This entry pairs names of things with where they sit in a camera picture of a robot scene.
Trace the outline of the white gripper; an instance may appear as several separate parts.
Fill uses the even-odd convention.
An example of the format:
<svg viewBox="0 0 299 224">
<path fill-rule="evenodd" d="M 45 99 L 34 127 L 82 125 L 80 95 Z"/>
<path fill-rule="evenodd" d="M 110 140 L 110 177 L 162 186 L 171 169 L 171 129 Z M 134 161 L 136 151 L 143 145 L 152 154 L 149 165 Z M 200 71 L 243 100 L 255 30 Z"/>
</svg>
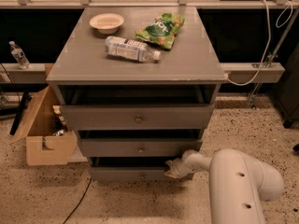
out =
<svg viewBox="0 0 299 224">
<path fill-rule="evenodd" d="M 165 164 L 169 167 L 169 170 L 165 171 L 164 174 L 171 178 L 183 178 L 195 173 L 193 165 L 183 159 L 166 161 Z"/>
</svg>

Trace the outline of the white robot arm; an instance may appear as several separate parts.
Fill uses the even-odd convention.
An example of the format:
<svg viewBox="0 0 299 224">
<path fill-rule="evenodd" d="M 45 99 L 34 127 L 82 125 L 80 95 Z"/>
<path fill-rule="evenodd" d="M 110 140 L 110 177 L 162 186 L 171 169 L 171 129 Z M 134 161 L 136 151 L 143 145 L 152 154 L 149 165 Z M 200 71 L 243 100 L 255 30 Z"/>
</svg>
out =
<svg viewBox="0 0 299 224">
<path fill-rule="evenodd" d="M 211 158 L 187 150 L 166 164 L 165 174 L 172 178 L 208 172 L 212 224 L 266 224 L 261 202 L 278 199 L 284 190 L 276 168 L 235 149 L 222 149 Z"/>
</svg>

